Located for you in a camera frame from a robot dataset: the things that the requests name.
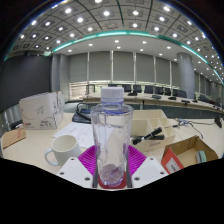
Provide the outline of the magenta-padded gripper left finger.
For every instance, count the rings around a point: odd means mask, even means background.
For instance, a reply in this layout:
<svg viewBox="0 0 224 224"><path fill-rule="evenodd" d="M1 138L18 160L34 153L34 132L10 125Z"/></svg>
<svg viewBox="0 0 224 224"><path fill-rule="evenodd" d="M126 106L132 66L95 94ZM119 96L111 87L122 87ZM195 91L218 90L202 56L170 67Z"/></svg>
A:
<svg viewBox="0 0 224 224"><path fill-rule="evenodd" d="M84 188L98 186L95 147L91 146L79 157L70 157L58 171L57 176Z"/></svg>

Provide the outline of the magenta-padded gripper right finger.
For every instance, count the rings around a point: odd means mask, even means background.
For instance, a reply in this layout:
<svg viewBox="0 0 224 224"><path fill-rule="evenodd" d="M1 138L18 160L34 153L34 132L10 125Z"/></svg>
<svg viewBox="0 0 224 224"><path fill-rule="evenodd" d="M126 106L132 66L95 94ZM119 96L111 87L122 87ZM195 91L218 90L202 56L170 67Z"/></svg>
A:
<svg viewBox="0 0 224 224"><path fill-rule="evenodd" d="M140 188L168 175L155 157L146 157L133 146L128 147L126 172L128 188Z"/></svg>

